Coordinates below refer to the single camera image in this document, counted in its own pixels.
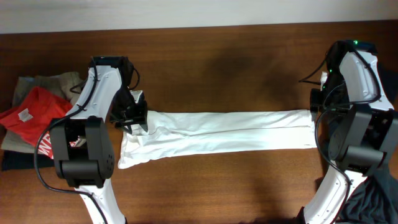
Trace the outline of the white printed t-shirt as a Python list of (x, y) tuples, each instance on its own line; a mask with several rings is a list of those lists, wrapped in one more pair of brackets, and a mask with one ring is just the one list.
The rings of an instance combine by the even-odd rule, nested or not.
[(164, 113), (148, 112), (148, 130), (124, 133), (119, 169), (166, 157), (316, 146), (308, 110)]

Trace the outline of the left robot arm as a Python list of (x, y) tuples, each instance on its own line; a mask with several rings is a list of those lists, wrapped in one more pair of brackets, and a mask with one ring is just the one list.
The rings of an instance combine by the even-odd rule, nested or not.
[(106, 122), (129, 134), (135, 124), (148, 130), (144, 93), (129, 86), (137, 74), (125, 56), (94, 57), (76, 103), (50, 123), (56, 173), (67, 193), (83, 199), (93, 223), (127, 222), (111, 183), (115, 155)]

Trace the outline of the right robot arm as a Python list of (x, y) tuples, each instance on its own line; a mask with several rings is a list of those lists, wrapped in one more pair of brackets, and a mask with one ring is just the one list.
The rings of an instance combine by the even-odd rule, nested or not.
[(310, 92), (315, 143), (329, 165), (299, 223), (338, 223), (348, 199), (397, 146), (397, 111), (384, 92), (372, 43), (337, 40), (321, 65), (327, 70)]

